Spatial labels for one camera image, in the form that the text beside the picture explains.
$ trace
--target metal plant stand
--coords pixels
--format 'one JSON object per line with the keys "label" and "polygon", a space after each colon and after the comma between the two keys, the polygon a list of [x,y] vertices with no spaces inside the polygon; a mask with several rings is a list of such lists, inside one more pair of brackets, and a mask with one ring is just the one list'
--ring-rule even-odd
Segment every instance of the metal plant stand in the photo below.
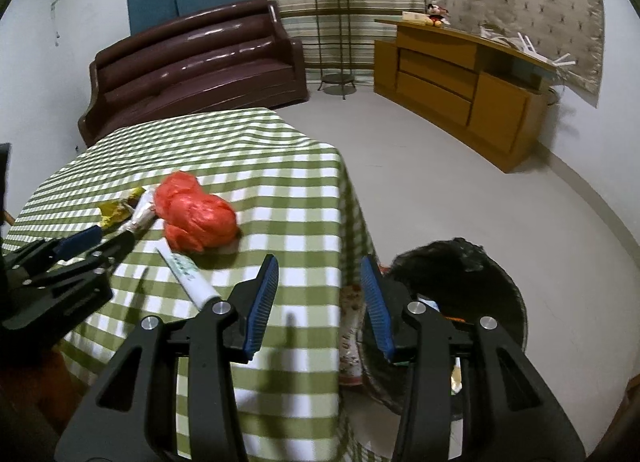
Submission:
{"label": "metal plant stand", "polygon": [[340,85],[342,87],[342,99],[345,99],[344,96],[344,86],[346,84],[351,83],[353,88],[355,89],[355,77],[353,75],[353,60],[351,57],[351,6],[349,4],[349,0],[347,1],[347,48],[349,52],[349,73],[345,72],[346,67],[344,63],[345,50],[344,50],[344,42],[342,38],[342,5],[340,0],[338,2],[338,37],[339,37],[339,46],[340,46],[340,72],[336,74],[325,74],[324,68],[322,65],[322,44],[320,42],[320,17],[318,13],[318,0],[316,0],[316,27],[318,28],[318,54],[320,57],[320,86],[318,90],[322,88],[323,83],[329,83],[334,85]]}

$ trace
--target cabinet door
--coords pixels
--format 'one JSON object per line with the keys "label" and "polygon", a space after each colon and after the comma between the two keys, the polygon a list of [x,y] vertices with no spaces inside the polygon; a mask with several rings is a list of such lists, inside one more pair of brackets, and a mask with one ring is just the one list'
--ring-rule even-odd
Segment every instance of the cabinet door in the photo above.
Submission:
{"label": "cabinet door", "polygon": [[395,42],[376,40],[373,57],[373,82],[392,91],[396,90],[398,48]]}
{"label": "cabinet door", "polygon": [[469,131],[509,153],[530,96],[526,89],[483,72],[471,108]]}

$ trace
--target sofa armrest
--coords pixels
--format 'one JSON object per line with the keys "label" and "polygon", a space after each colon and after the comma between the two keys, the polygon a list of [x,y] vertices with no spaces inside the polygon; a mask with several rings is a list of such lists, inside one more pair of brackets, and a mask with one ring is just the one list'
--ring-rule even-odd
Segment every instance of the sofa armrest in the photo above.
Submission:
{"label": "sofa armrest", "polygon": [[291,38],[289,41],[291,42],[293,72],[298,85],[297,90],[300,94],[300,100],[307,101],[309,99],[309,91],[306,89],[305,53],[302,48],[302,40],[300,38]]}
{"label": "sofa armrest", "polygon": [[280,18],[280,11],[278,5],[273,0],[269,1],[269,16],[271,18],[271,24],[273,25],[273,34],[276,40],[288,40],[289,35],[284,30],[282,25],[282,19]]}
{"label": "sofa armrest", "polygon": [[89,79],[91,81],[91,99],[84,114],[78,119],[78,130],[87,147],[95,144],[95,140],[102,124],[106,109],[104,97],[98,87],[98,71],[95,62],[89,65]]}

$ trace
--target table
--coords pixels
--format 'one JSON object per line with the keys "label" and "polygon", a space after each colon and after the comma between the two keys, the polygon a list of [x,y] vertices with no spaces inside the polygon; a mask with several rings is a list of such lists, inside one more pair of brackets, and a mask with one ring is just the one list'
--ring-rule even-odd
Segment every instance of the table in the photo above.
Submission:
{"label": "table", "polygon": [[320,42],[320,13],[318,11],[318,0],[316,0],[316,28],[318,29],[318,56],[320,59],[320,86],[318,90],[322,88],[322,83],[331,83],[335,85],[340,85],[342,87],[342,99],[345,99],[344,96],[344,86],[348,83],[351,83],[353,88],[356,88],[354,83],[355,77],[353,75],[353,59],[351,57],[351,5],[349,4],[349,0],[347,0],[347,48],[349,51],[349,73],[344,73],[344,52],[342,50],[342,7],[340,6],[340,0],[338,2],[338,47],[340,49],[340,73],[339,74],[324,74],[322,68],[322,43]]}
{"label": "table", "polygon": [[[196,175],[238,213],[242,238],[198,261],[223,296],[253,278],[267,252],[280,263],[262,349],[249,365],[232,366],[250,459],[332,460],[338,444],[340,457],[360,453],[344,416],[336,436],[338,294],[357,282],[359,260],[373,251],[372,243],[338,151],[275,112],[212,112],[113,132],[36,190],[11,227],[6,249],[91,226],[99,221],[98,202],[136,185],[157,185],[176,169]],[[68,368],[84,384],[95,380],[145,315],[173,321],[195,314],[154,252],[161,236],[156,221],[114,271],[113,299],[65,337]],[[189,452],[186,368],[180,364],[177,385],[183,455]]]}

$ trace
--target stuffed toy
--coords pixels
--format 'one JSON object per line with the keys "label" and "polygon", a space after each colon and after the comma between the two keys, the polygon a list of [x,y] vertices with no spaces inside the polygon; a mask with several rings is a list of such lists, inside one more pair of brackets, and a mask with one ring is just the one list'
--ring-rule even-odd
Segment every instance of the stuffed toy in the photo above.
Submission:
{"label": "stuffed toy", "polygon": [[443,24],[450,25],[449,21],[445,18],[449,14],[449,11],[436,4],[429,4],[427,6],[427,19],[426,24],[428,26],[435,26],[437,28],[442,27]]}
{"label": "stuffed toy", "polygon": [[174,171],[156,189],[156,214],[173,251],[203,252],[238,235],[236,212],[217,195],[205,193],[190,173]]}

